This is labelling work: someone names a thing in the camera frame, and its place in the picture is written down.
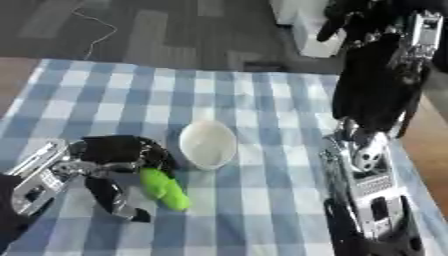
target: wooden table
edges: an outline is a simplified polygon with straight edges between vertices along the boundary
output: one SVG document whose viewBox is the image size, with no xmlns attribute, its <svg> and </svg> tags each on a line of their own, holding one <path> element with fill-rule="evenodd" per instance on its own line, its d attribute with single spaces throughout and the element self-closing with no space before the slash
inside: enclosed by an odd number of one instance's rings
<svg viewBox="0 0 448 256">
<path fill-rule="evenodd" d="M 7 111 L 38 62 L 0 58 L 0 116 Z M 448 216 L 448 124 L 426 97 L 402 141 L 434 200 Z"/>
</svg>

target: white object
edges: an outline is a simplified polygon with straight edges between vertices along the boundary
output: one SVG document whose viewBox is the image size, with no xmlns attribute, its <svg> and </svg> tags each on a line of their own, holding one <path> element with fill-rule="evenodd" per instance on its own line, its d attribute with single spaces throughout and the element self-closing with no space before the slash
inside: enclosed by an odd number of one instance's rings
<svg viewBox="0 0 448 256">
<path fill-rule="evenodd" d="M 299 8 L 299 0 L 270 0 L 270 2 L 277 24 L 292 25 L 294 23 Z"/>
<path fill-rule="evenodd" d="M 216 170 L 236 152 L 236 137 L 220 122 L 198 121 L 182 130 L 179 147 L 188 161 L 201 170 Z"/>
<path fill-rule="evenodd" d="M 317 34 L 326 21 L 323 14 L 299 11 L 294 21 L 292 33 L 300 54 L 308 57 L 328 58 L 336 55 L 346 37 L 345 31 L 339 30 L 326 42 L 317 41 Z"/>
</svg>

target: blue and white checkered tablecloth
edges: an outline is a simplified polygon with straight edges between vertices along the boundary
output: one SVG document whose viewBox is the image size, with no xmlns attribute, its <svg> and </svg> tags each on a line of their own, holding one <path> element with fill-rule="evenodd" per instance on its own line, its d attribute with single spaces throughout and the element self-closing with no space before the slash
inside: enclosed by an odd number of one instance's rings
<svg viewBox="0 0 448 256">
<path fill-rule="evenodd" d="M 79 180 L 8 255 L 332 255 L 317 154 L 335 125 L 329 102 L 336 79 L 41 61 L 2 119 L 2 169 L 48 139 L 106 134 L 153 138 L 186 166 L 178 136 L 201 119 L 230 127 L 238 151 L 217 172 L 177 172 L 192 201 L 186 212 L 146 199 L 137 176 L 117 176 L 130 203 L 154 216 L 150 224 L 105 213 Z M 392 151 L 426 255 L 448 255 L 445 220 L 401 146 Z"/>
</svg>

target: silver mechanical part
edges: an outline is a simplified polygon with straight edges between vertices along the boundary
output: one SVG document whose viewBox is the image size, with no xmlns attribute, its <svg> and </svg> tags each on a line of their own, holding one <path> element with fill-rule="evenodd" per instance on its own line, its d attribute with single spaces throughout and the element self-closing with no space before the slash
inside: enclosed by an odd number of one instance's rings
<svg viewBox="0 0 448 256">
<path fill-rule="evenodd" d="M 82 150 L 82 144 L 83 142 L 69 144 L 64 140 L 49 142 L 15 168 L 6 172 L 7 175 L 20 176 L 23 179 L 14 189 L 11 198 L 14 211 L 20 215 L 32 215 L 81 175 L 105 178 L 110 171 L 136 170 L 143 165 L 141 160 L 105 165 L 81 161 L 72 154 L 76 156 Z M 114 201 L 114 213 L 132 218 L 135 209 L 127 206 L 125 201 L 125 198 L 117 198 Z"/>
<path fill-rule="evenodd" d="M 388 67 L 397 70 L 405 84 L 420 82 L 421 72 L 439 48 L 443 17 L 439 13 L 415 13 Z"/>
<path fill-rule="evenodd" d="M 22 161 L 7 175 L 23 179 L 13 192 L 12 208 L 21 215 L 32 215 L 66 188 L 78 176 L 76 172 L 60 173 L 52 169 L 56 162 L 70 159 L 69 144 L 59 140 L 47 143 Z"/>
<path fill-rule="evenodd" d="M 112 214 L 131 220 L 136 215 L 136 209 L 127 204 L 127 199 L 124 193 L 115 184 L 112 187 L 118 192 L 113 201 Z"/>
<path fill-rule="evenodd" d="M 329 193 L 346 205 L 358 232 L 367 239 L 392 232 L 403 209 L 388 148 L 374 169 L 357 172 L 349 142 L 334 133 L 324 144 L 320 157 Z"/>
</svg>

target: gray carpet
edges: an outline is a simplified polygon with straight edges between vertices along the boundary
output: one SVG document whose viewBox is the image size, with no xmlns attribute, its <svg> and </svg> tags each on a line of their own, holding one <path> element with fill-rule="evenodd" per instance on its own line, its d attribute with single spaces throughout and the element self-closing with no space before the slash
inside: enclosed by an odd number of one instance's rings
<svg viewBox="0 0 448 256">
<path fill-rule="evenodd" d="M 243 70 L 247 61 L 281 61 L 293 72 L 338 73 L 340 60 L 297 53 L 287 28 L 275 25 L 268 0 L 2 0 L 0 56 L 83 59 L 155 67 Z"/>
</svg>

